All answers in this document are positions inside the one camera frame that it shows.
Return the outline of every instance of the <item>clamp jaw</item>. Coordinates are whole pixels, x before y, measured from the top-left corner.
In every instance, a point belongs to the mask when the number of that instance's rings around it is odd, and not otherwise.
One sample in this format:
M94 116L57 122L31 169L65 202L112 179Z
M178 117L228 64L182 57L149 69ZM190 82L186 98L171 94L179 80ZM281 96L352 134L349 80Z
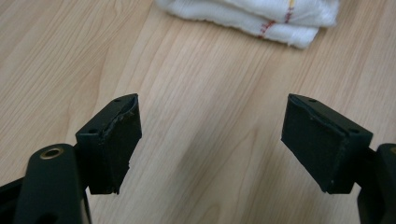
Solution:
M0 187L2 223L91 223L85 189L119 193L142 137L137 94L110 102L77 133L32 155L26 176Z
M373 151L372 138L321 102L289 95L281 139L321 190L348 194L356 182L361 223L396 223L396 145Z

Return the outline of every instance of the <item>red stripe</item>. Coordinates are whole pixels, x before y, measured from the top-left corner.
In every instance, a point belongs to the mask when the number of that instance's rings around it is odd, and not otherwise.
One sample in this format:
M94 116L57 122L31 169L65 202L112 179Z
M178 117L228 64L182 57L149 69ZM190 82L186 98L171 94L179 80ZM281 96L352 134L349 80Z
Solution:
M273 26L274 24L275 21L268 21L268 23L263 23L262 28L260 29L261 34L259 34L259 38L264 38L267 30L271 28L271 26Z
M289 23L291 15L293 14L294 7L289 7L288 12L285 15L285 23Z

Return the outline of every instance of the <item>light wood tabletop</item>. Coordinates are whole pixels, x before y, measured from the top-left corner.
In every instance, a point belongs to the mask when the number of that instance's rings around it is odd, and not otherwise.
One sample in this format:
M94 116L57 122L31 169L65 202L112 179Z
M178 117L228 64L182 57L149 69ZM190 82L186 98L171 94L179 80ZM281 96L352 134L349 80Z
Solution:
M396 1L341 1L300 50L151 0L0 2L0 186L112 99L139 94L143 137L93 223L359 223L280 141L289 93L396 142Z

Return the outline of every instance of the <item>folded white cloth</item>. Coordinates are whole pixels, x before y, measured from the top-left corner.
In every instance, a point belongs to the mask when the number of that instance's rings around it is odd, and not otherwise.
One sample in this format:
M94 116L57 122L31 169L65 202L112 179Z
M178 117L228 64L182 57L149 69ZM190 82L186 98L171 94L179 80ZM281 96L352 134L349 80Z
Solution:
M213 21L304 49L319 26L335 25L338 0L156 0L188 20Z

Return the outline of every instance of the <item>black plastic jaw pad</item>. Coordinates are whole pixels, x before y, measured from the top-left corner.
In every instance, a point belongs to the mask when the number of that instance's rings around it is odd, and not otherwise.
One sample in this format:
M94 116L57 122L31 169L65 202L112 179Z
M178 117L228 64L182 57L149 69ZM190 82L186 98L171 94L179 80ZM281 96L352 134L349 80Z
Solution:
M350 193L354 160L370 145L373 134L321 102L289 95L282 142L324 192Z
M141 137L137 94L113 100L76 133L91 194L120 192Z

